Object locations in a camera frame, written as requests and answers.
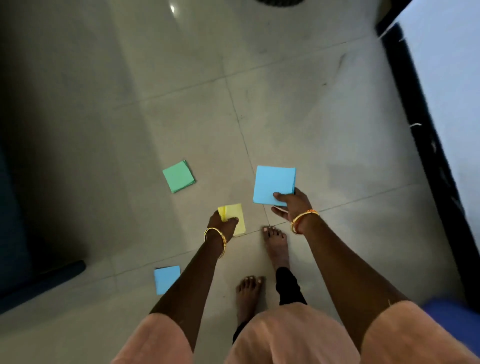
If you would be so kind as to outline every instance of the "gold bangle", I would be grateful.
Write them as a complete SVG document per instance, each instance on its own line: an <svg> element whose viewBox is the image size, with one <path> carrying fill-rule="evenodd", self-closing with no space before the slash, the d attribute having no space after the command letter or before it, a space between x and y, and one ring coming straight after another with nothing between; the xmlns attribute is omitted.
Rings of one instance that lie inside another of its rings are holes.
<svg viewBox="0 0 480 364"><path fill-rule="evenodd" d="M217 231L217 232L220 234L220 236L222 237L222 240L223 240L223 251L222 251L222 254L220 254L220 256L218 257L218 259L220 259L221 257L223 257L223 254L225 254L225 249L227 248L227 239L226 239L226 237L222 234L222 232L221 232L219 229L217 229L217 228L207 228L207 230L205 230L205 232L204 232L204 242L206 242L206 240L207 240L207 232L208 232L209 230L215 230L215 231Z"/></svg>
<svg viewBox="0 0 480 364"><path fill-rule="evenodd" d="M318 216L320 216L320 214L315 211L315 210L308 210L308 211L305 211L304 213L301 213L300 215L298 215L296 218L294 218L292 220L292 222L290 223L290 229L292 230L292 232L294 234L297 234L297 235L303 235L303 234L300 234L298 232L296 232L296 228L295 228L295 223L302 217L302 216L305 216L305 215L308 215L308 214L317 214Z"/></svg>

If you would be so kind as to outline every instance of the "black legging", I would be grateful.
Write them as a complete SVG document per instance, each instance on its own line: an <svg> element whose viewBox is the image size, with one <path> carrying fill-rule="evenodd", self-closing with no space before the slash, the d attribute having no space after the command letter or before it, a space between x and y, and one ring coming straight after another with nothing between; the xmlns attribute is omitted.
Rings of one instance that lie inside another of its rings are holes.
<svg viewBox="0 0 480 364"><path fill-rule="evenodd" d="M289 304L294 302L300 302L307 304L305 298L300 292L300 287L297 283L297 279L290 272L290 269L285 267L280 267L276 270L276 291L280 294L280 305ZM243 330L243 328L248 324L248 321L242 322L233 334L233 342L237 339L237 336Z"/></svg>

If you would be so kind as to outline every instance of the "forearm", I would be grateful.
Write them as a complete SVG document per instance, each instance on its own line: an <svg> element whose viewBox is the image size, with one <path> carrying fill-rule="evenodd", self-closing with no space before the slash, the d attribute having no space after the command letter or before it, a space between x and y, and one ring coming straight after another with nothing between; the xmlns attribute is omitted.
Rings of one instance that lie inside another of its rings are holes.
<svg viewBox="0 0 480 364"><path fill-rule="evenodd" d="M182 275L151 311L165 314L174 320L183 330L192 351L197 341L216 262L222 250L220 235L216 232L208 234L207 241L202 244Z"/></svg>
<svg viewBox="0 0 480 364"><path fill-rule="evenodd" d="M373 320L407 298L345 245L321 218L310 214L302 224L338 314L360 350Z"/></svg>

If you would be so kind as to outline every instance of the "green square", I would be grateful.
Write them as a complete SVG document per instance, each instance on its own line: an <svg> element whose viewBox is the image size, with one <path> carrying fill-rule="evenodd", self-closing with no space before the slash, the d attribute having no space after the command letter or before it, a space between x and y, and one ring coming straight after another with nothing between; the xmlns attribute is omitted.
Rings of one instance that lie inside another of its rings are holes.
<svg viewBox="0 0 480 364"><path fill-rule="evenodd" d="M188 169L187 161L185 160L163 170L163 175L167 179L168 186L172 193L195 183L195 179Z"/></svg>

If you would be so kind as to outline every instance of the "sticky note pad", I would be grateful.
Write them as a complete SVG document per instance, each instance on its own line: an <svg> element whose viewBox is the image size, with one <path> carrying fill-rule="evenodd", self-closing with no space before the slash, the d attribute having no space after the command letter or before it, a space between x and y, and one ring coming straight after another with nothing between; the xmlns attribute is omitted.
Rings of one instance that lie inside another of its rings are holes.
<svg viewBox="0 0 480 364"><path fill-rule="evenodd" d="M167 179L168 186L173 193L195 183L195 179L188 169L187 161L185 160L163 170L163 175Z"/></svg>
<svg viewBox="0 0 480 364"><path fill-rule="evenodd" d="M241 204L235 205L226 205L218 208L218 213L222 218L222 221L225 222L229 218L239 218L239 222L233 232L233 236L244 234L247 230L245 229L245 220L243 219L243 210L241 209Z"/></svg>
<svg viewBox="0 0 480 364"><path fill-rule="evenodd" d="M273 192L292 194L295 191L296 168L258 166L253 189L253 202L264 205L286 206L273 197Z"/></svg>
<svg viewBox="0 0 480 364"><path fill-rule="evenodd" d="M155 287L157 294L164 294L180 277L180 266L155 269Z"/></svg>

